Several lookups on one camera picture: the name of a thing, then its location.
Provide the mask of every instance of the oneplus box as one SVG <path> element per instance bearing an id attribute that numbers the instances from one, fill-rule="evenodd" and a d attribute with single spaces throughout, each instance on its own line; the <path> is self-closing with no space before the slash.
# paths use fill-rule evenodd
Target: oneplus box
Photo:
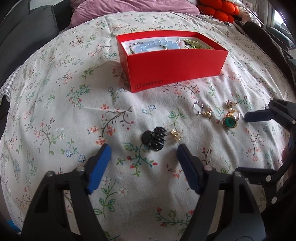
<path id="1" fill-rule="evenodd" d="M 122 45 L 126 41 L 170 36 L 198 38 L 213 49 L 174 49 L 128 54 Z M 228 54 L 219 44 L 196 32 L 157 30 L 122 34 L 116 38 L 120 62 L 132 93 L 175 82 L 219 75 Z"/>

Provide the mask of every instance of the pink blanket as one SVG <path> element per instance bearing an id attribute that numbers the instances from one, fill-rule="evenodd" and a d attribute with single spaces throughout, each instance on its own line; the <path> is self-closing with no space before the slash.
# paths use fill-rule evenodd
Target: pink blanket
<path id="1" fill-rule="evenodd" d="M 194 16 L 200 13 L 187 0 L 71 0 L 71 6 L 74 12 L 69 28 L 116 12 L 181 12 Z"/>

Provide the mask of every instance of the green gemstone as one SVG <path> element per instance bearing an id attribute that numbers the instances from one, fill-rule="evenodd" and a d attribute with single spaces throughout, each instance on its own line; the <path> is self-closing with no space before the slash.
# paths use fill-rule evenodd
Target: green gemstone
<path id="1" fill-rule="evenodd" d="M 224 119 L 224 125 L 228 128 L 234 128 L 236 124 L 236 120 L 232 117 L 226 117 Z"/>

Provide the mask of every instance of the green gemstone ring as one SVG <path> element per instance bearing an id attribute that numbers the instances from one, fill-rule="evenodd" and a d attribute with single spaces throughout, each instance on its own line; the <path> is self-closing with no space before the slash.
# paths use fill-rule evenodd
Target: green gemstone ring
<path id="1" fill-rule="evenodd" d="M 223 118 L 222 123 L 226 128 L 235 128 L 239 120 L 239 112 L 230 108 L 227 115 Z"/>

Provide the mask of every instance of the floral bedsheet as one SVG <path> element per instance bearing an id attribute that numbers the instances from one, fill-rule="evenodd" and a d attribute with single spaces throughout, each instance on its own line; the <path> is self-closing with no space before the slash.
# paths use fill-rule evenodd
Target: floral bedsheet
<path id="1" fill-rule="evenodd" d="M 229 54 L 220 75 L 130 93 L 115 36 L 151 29 L 196 31 L 221 44 Z M 181 143 L 219 172 L 278 169 L 289 133 L 276 122 L 242 118 L 231 130 L 221 124 L 226 100 L 238 102 L 243 116 L 263 109 L 271 97 L 295 101 L 286 78 L 258 46 L 209 17 L 123 12 L 67 30 L 36 51 L 13 83 L 0 144 L 9 213 L 22 228 L 47 171 L 70 172 L 108 143 L 112 159 L 90 200 L 109 240 L 179 240 L 199 197 L 189 189 L 170 133 L 159 152 L 148 150 L 141 134 L 156 126 L 182 132 Z M 195 101 L 213 111 L 211 121 L 196 115 Z M 263 210 L 262 188 L 252 191 Z M 79 233 L 69 192 L 65 202 Z"/>

